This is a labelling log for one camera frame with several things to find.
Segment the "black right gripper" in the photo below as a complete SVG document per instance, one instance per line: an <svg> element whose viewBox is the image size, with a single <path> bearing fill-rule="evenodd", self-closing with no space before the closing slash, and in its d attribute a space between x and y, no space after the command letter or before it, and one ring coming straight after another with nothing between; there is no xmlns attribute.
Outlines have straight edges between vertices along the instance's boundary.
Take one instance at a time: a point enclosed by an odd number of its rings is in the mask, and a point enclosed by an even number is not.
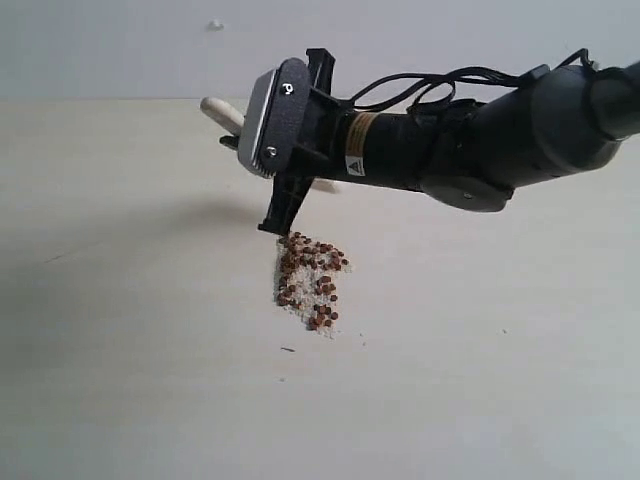
<svg viewBox="0 0 640 480"><path fill-rule="evenodd" d="M295 77L287 87L297 121L287 175L273 179L272 195L259 231L288 235L310 188L332 188L347 182L344 153L341 151L341 122L347 102L331 94L334 56L325 48L306 50L307 61L298 63ZM224 135L219 143L239 148L239 137Z"/></svg>

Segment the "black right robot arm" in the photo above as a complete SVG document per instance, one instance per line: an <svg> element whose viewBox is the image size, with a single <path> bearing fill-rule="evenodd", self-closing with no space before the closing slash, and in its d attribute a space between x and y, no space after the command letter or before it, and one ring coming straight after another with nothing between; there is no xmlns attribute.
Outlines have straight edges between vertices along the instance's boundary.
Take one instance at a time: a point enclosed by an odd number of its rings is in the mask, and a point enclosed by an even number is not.
<svg viewBox="0 0 640 480"><path fill-rule="evenodd" d="M520 187L604 167L639 131L638 66L598 69L583 49L518 76L413 73L398 98L373 105L332 95L334 63L323 48L283 61L256 80L240 115L201 103L225 131L220 143L272 183L265 232L286 235L317 180L498 212Z"/></svg>

